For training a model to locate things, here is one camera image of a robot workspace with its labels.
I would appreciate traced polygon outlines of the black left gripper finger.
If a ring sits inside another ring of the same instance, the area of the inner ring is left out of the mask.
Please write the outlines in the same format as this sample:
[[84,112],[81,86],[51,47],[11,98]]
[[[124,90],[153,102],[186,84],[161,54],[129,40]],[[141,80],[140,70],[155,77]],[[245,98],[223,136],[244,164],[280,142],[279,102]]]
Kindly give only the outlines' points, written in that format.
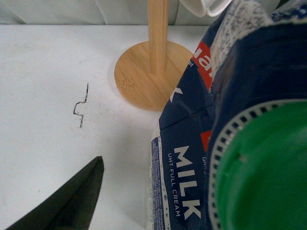
[[104,174],[95,157],[44,202],[8,227],[9,230],[87,230],[99,198]]

